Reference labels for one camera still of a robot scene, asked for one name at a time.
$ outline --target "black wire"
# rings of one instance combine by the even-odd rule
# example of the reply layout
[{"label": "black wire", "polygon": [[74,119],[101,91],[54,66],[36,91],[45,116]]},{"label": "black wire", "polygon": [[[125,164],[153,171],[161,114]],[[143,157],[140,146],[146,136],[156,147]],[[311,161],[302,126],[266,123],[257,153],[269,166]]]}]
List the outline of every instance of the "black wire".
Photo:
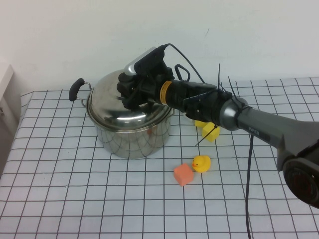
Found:
[{"label": "black wire", "polygon": [[248,154],[248,166],[247,166],[247,182],[246,182],[246,196],[245,196],[245,216],[246,216],[246,227],[248,239],[251,239],[250,229],[249,229],[249,212],[248,212],[248,197],[249,197],[249,181],[250,181],[250,167],[251,167],[251,154],[253,151],[254,144],[254,136],[250,135],[250,146],[249,146],[249,154]]},{"label": "black wire", "polygon": [[196,74],[198,75],[198,77],[200,78],[200,80],[202,81],[202,83],[205,83],[203,78],[200,76],[199,72],[195,69],[195,67],[193,66],[193,64],[188,60],[188,58],[173,44],[168,43],[165,46],[171,46],[172,48],[174,48],[182,57],[184,57],[184,59],[189,63],[189,65],[193,68],[193,70],[196,72]]},{"label": "black wire", "polygon": [[236,99],[237,101],[239,101],[239,100],[237,99],[236,95],[235,95],[235,92],[234,92],[233,86],[231,85],[231,82],[230,82],[230,78],[229,78],[229,77],[228,77],[228,81],[229,81],[230,88],[231,88],[231,90],[232,90],[232,92],[233,92],[233,94],[234,94],[235,99]]},{"label": "black wire", "polygon": [[219,66],[218,66],[218,91],[219,91],[219,86],[220,86],[219,74],[220,74],[220,63],[219,63]]},{"label": "black wire", "polygon": [[200,142],[202,142],[204,139],[206,139],[206,137],[209,136],[209,134],[212,133],[216,128],[218,128],[218,125],[215,124],[214,128],[207,135],[205,135],[205,137],[202,138],[200,140]]}]

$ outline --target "yellow rubber duck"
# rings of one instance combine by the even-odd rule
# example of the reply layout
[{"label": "yellow rubber duck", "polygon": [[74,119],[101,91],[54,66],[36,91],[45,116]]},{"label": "yellow rubber duck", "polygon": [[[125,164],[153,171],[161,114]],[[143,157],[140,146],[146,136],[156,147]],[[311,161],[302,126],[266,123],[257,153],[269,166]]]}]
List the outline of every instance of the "yellow rubber duck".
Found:
[{"label": "yellow rubber duck", "polygon": [[194,157],[192,166],[193,169],[198,173],[204,173],[210,169],[211,161],[208,156],[196,156]]}]

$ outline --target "black cable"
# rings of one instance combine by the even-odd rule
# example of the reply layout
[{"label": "black cable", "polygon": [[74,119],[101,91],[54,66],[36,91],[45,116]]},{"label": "black cable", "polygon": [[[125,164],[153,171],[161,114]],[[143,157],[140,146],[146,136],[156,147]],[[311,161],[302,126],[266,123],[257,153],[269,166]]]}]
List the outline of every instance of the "black cable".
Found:
[{"label": "black cable", "polygon": [[219,63],[219,66],[218,66],[218,91],[219,91],[219,86],[220,86],[219,74],[220,74],[220,63]]},{"label": "black cable", "polygon": [[246,216],[246,227],[247,227],[248,239],[251,239],[250,229],[249,229],[248,197],[249,197],[251,154],[252,154],[252,151],[253,151],[253,144],[254,144],[254,136],[251,134],[250,135],[249,154],[248,154],[247,182],[246,182],[246,196],[245,196],[245,211],[246,211],[245,216]]},{"label": "black cable", "polygon": [[168,43],[165,46],[171,46],[172,48],[174,48],[182,57],[184,57],[184,59],[189,63],[189,65],[193,68],[193,70],[196,72],[196,74],[198,75],[198,77],[200,78],[200,80],[202,81],[202,83],[205,83],[203,78],[200,76],[199,72],[195,69],[195,67],[193,66],[193,64],[188,60],[188,58],[173,44]]}]

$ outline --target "orange block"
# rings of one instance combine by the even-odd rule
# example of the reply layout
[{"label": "orange block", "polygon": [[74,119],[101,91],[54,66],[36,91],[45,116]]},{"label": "orange block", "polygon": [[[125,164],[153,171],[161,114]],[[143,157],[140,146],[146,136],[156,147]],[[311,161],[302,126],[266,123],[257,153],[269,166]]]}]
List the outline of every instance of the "orange block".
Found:
[{"label": "orange block", "polygon": [[180,184],[180,186],[183,187],[187,183],[193,181],[194,172],[186,163],[183,163],[181,166],[174,169],[174,178]]}]

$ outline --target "yellow block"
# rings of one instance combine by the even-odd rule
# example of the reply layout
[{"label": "yellow block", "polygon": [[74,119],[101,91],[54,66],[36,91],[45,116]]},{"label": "yellow block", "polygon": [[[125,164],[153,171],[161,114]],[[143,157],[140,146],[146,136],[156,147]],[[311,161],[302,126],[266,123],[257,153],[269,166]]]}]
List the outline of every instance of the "yellow block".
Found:
[{"label": "yellow block", "polygon": [[202,121],[199,121],[199,120],[195,120],[195,126],[196,127],[205,127],[208,123],[205,123],[205,122],[202,122]]},{"label": "yellow block", "polygon": [[[202,132],[202,136],[205,137],[209,132],[212,131],[212,129],[215,127],[213,123],[208,123],[204,128]],[[212,133],[210,133],[205,139],[207,139],[210,142],[213,142],[220,134],[220,127],[217,127],[213,130]]]}]

